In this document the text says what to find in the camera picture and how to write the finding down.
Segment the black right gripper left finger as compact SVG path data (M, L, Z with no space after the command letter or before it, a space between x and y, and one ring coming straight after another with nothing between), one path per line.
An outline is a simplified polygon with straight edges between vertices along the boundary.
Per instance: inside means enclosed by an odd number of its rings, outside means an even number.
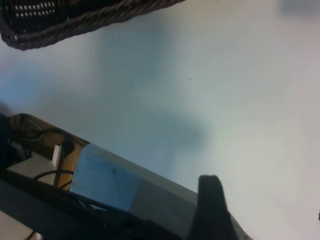
M191 224L192 240L237 240L222 183L216 175L198 179L197 206Z

